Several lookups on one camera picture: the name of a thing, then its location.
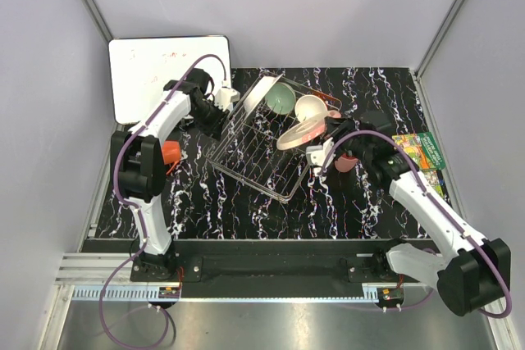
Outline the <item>pink plastic cup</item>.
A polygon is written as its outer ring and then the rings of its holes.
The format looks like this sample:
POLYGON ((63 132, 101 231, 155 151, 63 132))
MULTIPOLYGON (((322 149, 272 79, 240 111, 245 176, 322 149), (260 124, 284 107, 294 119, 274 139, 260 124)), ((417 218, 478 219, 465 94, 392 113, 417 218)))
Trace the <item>pink plastic cup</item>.
POLYGON ((340 173, 350 172, 358 163, 358 158, 343 154, 338 157, 334 166, 340 173))

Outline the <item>orange mug white inside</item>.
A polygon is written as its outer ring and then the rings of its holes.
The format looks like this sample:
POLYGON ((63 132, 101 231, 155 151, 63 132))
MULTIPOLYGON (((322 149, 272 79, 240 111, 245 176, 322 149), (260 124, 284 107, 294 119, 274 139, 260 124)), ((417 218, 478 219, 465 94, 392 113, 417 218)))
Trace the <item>orange mug white inside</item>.
POLYGON ((162 157, 164 165, 167 166, 166 175, 170 175, 181 161, 180 144, 177 141, 166 141, 162 145, 162 157))

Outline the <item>pink cream floral plate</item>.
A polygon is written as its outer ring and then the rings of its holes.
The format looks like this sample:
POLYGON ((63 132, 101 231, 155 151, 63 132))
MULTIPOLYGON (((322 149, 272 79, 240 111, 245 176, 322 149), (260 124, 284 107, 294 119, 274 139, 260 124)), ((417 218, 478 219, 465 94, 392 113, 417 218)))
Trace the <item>pink cream floral plate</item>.
POLYGON ((285 151, 308 143, 326 131, 326 119, 340 118, 341 114, 338 111, 330 110, 303 120, 278 138, 276 148, 285 151))

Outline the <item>wire dish rack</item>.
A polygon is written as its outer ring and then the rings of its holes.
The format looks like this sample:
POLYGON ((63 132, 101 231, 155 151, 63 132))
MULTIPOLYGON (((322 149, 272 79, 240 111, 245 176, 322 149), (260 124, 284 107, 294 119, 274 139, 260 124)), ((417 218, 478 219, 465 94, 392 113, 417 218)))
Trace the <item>wire dish rack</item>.
MULTIPOLYGON (((215 169, 241 184, 277 201, 288 202, 310 165, 304 146, 286 151, 276 148, 281 134, 299 123, 294 111, 288 115, 277 115, 267 107, 265 97, 249 115, 244 110, 244 97, 266 75, 258 77, 235 105, 223 127, 220 142, 208 154, 208 161, 215 169)), ((321 98, 328 109, 341 109, 338 98, 280 76, 276 83, 289 84, 296 99, 312 94, 321 98)))

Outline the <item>large white plate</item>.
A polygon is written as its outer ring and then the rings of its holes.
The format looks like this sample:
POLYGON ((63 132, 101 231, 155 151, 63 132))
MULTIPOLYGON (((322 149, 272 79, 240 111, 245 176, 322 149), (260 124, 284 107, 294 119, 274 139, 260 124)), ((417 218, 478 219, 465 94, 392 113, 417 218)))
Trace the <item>large white plate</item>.
POLYGON ((264 99, 266 94, 280 78, 280 75, 266 75, 255 83, 255 85, 244 97, 244 110, 246 111, 247 115, 249 115, 257 107, 257 105, 264 99))

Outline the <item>small white bowl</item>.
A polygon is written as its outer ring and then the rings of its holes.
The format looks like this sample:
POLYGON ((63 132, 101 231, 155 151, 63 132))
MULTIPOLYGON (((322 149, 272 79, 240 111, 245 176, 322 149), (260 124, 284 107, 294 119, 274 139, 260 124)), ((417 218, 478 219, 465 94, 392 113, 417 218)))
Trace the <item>small white bowl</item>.
POLYGON ((315 95, 304 95, 294 105, 295 118, 298 122, 303 122, 325 112, 327 112, 326 104, 315 95))

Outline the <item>green ceramic bowl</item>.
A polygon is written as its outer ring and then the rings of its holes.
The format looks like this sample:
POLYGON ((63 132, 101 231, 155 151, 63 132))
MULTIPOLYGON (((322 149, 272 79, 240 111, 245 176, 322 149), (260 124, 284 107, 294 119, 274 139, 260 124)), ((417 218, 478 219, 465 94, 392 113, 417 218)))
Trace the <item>green ceramic bowl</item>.
POLYGON ((265 103, 277 115, 288 115, 294 110, 296 96, 289 84, 278 82, 265 95, 265 103))

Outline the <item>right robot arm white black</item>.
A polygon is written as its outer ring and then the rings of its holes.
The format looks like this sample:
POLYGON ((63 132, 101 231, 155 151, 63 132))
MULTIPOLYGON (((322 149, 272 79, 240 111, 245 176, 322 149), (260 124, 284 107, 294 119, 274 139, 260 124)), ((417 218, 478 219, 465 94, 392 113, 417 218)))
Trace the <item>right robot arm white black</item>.
POLYGON ((494 319, 510 315, 511 250, 503 239, 488 239, 464 220, 434 188, 413 159, 383 133, 389 122, 380 112, 359 123, 326 119, 330 150, 321 170, 344 153, 356 157, 380 185, 422 225, 439 254, 394 241, 372 261, 382 281, 406 275, 437 291, 456 316, 472 311, 494 319))

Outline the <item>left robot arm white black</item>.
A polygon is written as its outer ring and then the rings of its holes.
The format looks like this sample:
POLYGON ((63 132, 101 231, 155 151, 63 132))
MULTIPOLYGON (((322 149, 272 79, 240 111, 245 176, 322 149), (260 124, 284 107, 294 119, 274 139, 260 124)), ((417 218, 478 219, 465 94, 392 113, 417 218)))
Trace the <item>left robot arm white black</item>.
POLYGON ((139 251, 132 258, 161 281, 178 271, 162 210, 169 162, 162 147, 187 116, 203 134, 215 140, 221 137, 229 112, 213 102, 208 92, 213 86, 212 77, 202 69, 189 71, 184 80, 168 81, 158 107, 129 131, 116 131, 111 138, 114 193, 131 210, 139 231, 139 251))

